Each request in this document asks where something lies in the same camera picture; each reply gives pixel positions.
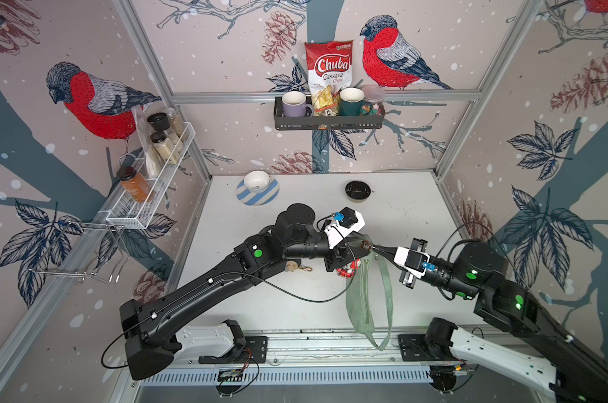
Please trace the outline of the red Chuba chips bag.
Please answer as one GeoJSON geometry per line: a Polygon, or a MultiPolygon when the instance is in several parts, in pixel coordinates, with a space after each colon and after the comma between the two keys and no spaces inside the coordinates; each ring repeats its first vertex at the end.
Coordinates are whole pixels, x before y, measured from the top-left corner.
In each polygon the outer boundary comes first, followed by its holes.
{"type": "Polygon", "coordinates": [[[340,92],[353,80],[353,44],[352,40],[305,43],[314,116],[339,115],[340,92]]]}

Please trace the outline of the far brown spice jar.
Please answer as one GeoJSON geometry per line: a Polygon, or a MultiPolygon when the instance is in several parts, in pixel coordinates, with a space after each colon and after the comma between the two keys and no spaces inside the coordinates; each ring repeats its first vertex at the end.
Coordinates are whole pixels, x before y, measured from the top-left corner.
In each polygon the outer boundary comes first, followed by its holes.
{"type": "Polygon", "coordinates": [[[171,128],[177,134],[177,136],[183,140],[183,134],[186,128],[186,124],[182,119],[181,115],[172,107],[167,107],[164,109],[164,113],[167,115],[167,118],[170,121],[171,128]]]}

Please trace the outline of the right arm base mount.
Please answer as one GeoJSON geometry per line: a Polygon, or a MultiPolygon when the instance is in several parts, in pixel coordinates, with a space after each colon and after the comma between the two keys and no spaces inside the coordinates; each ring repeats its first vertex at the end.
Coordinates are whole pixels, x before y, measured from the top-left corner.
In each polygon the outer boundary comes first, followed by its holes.
{"type": "Polygon", "coordinates": [[[404,362],[439,362],[461,359],[452,354],[452,337],[459,327],[448,320],[434,317],[426,332],[399,334],[397,341],[404,362]]]}

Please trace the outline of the blue striped saucer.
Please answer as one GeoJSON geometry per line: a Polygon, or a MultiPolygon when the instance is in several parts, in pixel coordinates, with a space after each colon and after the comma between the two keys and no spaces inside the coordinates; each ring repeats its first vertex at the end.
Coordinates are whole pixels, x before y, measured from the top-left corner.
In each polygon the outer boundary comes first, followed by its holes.
{"type": "Polygon", "coordinates": [[[238,183],[236,198],[246,206],[263,206],[273,201],[279,194],[280,184],[275,178],[270,179],[270,184],[260,192],[252,192],[243,181],[238,183]]]}

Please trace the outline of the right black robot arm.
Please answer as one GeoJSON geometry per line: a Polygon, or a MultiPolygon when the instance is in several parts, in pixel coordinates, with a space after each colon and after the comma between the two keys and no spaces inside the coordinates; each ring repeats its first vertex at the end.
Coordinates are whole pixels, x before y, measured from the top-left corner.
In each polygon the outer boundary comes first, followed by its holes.
{"type": "Polygon", "coordinates": [[[374,250],[401,270],[403,285],[411,288],[420,280],[474,300],[475,315],[535,349],[555,368],[547,389],[556,398],[608,402],[608,363],[567,332],[528,290],[506,279],[507,259],[485,243],[468,240],[451,263],[428,255],[425,244],[417,239],[409,249],[376,245],[374,250]]]}

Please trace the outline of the black lid spice jar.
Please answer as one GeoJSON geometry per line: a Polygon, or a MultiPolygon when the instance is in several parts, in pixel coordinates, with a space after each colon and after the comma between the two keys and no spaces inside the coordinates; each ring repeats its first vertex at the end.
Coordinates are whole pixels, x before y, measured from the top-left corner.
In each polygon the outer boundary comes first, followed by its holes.
{"type": "Polygon", "coordinates": [[[176,131],[171,126],[171,122],[165,113],[151,114],[147,117],[148,124],[154,129],[155,132],[163,132],[171,140],[174,145],[181,143],[180,138],[176,134],[176,131]]]}

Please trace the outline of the purple mug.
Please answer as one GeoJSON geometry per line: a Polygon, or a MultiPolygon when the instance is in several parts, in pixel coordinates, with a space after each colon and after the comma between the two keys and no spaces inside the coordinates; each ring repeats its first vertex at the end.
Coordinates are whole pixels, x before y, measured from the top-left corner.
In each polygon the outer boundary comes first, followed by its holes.
{"type": "Polygon", "coordinates": [[[313,113],[312,105],[307,102],[304,92],[291,91],[282,97],[284,116],[287,118],[303,118],[313,113]]]}

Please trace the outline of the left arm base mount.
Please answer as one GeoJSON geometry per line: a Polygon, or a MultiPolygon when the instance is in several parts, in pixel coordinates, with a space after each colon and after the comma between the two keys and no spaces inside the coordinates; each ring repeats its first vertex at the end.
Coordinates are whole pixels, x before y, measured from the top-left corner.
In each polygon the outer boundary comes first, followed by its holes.
{"type": "Polygon", "coordinates": [[[266,362],[269,338],[266,336],[245,336],[235,320],[225,320],[215,332],[213,353],[202,353],[199,364],[233,364],[253,359],[259,364],[266,362]]]}

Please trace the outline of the black small bowl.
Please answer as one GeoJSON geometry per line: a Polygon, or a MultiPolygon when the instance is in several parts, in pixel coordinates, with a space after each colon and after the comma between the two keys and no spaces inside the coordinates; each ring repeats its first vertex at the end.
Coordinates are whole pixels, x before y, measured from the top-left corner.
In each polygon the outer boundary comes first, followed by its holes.
{"type": "Polygon", "coordinates": [[[363,181],[349,181],[345,186],[345,194],[351,201],[361,203],[372,195],[372,189],[363,181]]]}

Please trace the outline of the green corduroy bag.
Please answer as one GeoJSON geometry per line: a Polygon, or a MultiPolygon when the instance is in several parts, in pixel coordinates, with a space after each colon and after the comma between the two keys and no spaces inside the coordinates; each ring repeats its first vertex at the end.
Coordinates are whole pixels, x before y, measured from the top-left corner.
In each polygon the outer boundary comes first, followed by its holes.
{"type": "Polygon", "coordinates": [[[345,299],[347,317],[354,331],[364,336],[374,349],[382,352],[389,345],[394,324],[393,287],[387,261],[380,254],[371,252],[360,259],[360,266],[349,282],[351,285],[347,289],[345,299]],[[370,296],[370,273],[373,269],[377,270],[383,289],[381,302],[375,304],[376,307],[384,309],[386,318],[386,331],[381,340],[375,337],[376,323],[370,296]]]}

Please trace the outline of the beige spice jar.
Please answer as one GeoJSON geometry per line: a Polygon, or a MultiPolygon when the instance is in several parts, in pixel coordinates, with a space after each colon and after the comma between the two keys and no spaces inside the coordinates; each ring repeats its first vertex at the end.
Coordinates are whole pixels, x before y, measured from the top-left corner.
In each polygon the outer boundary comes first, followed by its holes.
{"type": "Polygon", "coordinates": [[[175,153],[174,143],[164,132],[154,132],[150,140],[159,157],[166,163],[178,165],[179,159],[175,153]]]}

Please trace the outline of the pink lidded candy jar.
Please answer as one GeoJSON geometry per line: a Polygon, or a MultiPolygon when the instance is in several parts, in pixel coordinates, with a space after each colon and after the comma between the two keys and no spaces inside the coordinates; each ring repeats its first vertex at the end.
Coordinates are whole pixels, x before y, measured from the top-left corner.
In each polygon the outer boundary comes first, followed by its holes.
{"type": "Polygon", "coordinates": [[[385,90],[377,85],[367,85],[362,88],[364,100],[361,107],[363,116],[381,115],[384,105],[385,90]]]}

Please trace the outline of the orange spice bottle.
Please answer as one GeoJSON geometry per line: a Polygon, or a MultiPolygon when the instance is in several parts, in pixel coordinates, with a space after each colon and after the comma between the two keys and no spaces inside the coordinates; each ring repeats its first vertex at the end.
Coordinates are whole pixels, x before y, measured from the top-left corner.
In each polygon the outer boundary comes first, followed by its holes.
{"type": "Polygon", "coordinates": [[[122,166],[117,172],[122,187],[136,203],[145,203],[152,195],[152,187],[132,166],[122,166]]]}

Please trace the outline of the dark metal wall shelf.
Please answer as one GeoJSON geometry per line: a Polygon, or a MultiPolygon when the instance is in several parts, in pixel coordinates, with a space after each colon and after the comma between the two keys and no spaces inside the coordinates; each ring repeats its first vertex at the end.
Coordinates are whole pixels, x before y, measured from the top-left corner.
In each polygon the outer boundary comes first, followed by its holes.
{"type": "Polygon", "coordinates": [[[288,130],[326,130],[326,129],[381,129],[384,124],[384,108],[380,114],[361,116],[312,116],[307,110],[305,117],[286,117],[284,114],[283,97],[276,97],[274,104],[275,128],[281,131],[288,130]]]}

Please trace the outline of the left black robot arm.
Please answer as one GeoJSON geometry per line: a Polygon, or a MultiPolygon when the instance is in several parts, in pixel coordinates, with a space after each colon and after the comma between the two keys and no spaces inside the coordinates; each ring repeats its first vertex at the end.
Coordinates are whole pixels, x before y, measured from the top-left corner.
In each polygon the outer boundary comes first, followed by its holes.
{"type": "Polygon", "coordinates": [[[315,213],[302,203],[290,205],[244,240],[218,265],[155,302],[136,300],[120,308],[125,354],[133,379],[147,379],[167,368],[183,344],[176,334],[218,303],[285,270],[288,261],[322,259],[327,271],[340,269],[367,255],[355,245],[365,221],[344,208],[324,229],[315,228],[315,213]]]}

